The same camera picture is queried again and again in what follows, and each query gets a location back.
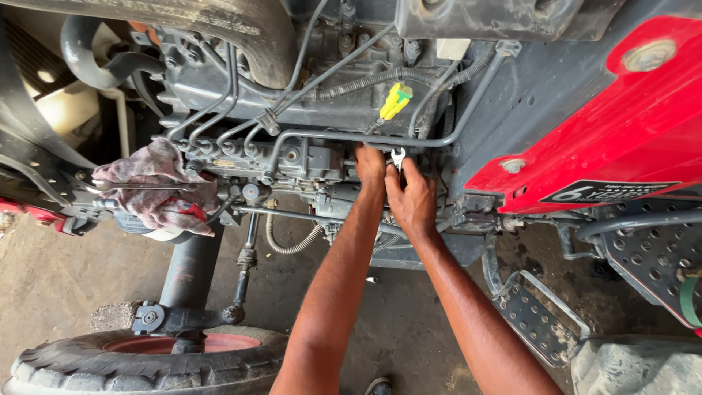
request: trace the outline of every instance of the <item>red wheel rim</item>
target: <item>red wheel rim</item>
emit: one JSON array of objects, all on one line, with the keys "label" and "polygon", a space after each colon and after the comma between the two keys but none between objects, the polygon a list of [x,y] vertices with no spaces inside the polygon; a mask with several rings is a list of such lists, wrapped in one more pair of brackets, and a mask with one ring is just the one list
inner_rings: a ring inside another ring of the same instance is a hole
[{"label": "red wheel rim", "polygon": [[[107,343],[102,349],[128,354],[170,354],[175,343],[171,337],[133,336]],[[205,339],[205,352],[250,349],[260,345],[258,339],[249,336],[210,333]]]}]

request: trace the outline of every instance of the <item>person's right hand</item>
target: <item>person's right hand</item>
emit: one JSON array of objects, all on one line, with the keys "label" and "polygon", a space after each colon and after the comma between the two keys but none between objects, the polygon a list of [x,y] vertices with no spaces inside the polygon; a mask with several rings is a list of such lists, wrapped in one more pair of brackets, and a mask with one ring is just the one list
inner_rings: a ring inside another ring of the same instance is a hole
[{"label": "person's right hand", "polygon": [[389,164],[385,169],[385,189],[395,221],[412,242],[436,232],[436,183],[424,177],[410,158],[402,161],[402,170],[407,187],[400,188],[397,168]]}]

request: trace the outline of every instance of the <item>wrench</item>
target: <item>wrench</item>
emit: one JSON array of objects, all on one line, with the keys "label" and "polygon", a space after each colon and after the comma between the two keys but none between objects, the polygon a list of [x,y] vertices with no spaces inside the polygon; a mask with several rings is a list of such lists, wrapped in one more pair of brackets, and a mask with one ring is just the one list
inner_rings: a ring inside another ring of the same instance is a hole
[{"label": "wrench", "polygon": [[176,189],[194,192],[197,184],[194,183],[113,183],[108,180],[93,180],[95,186],[86,189],[92,193],[103,193],[115,189]]},{"label": "wrench", "polygon": [[402,178],[402,160],[404,159],[405,155],[407,155],[407,153],[402,147],[400,147],[399,152],[396,151],[396,148],[393,148],[392,152],[390,153],[392,163],[394,163],[395,167],[397,168],[397,176],[399,179]]}]

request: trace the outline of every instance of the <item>shoe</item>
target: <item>shoe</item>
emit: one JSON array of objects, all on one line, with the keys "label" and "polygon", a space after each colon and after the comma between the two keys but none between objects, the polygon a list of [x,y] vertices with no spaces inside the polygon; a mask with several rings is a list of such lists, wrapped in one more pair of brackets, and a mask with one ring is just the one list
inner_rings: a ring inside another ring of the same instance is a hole
[{"label": "shoe", "polygon": [[387,377],[380,377],[371,383],[364,395],[392,395],[392,383]]}]

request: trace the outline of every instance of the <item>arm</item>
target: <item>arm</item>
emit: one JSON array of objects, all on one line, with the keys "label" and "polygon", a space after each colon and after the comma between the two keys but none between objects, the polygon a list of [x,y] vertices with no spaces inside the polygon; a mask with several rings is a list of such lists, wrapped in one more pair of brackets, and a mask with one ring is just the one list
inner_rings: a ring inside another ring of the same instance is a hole
[{"label": "arm", "polygon": [[458,265],[436,231],[436,188],[411,159],[407,187],[388,166],[385,187],[395,220],[414,245],[449,318],[465,361],[483,394],[562,394],[527,346]]},{"label": "arm", "polygon": [[356,148],[361,192],[312,280],[271,395],[335,394],[385,201],[385,158]]}]

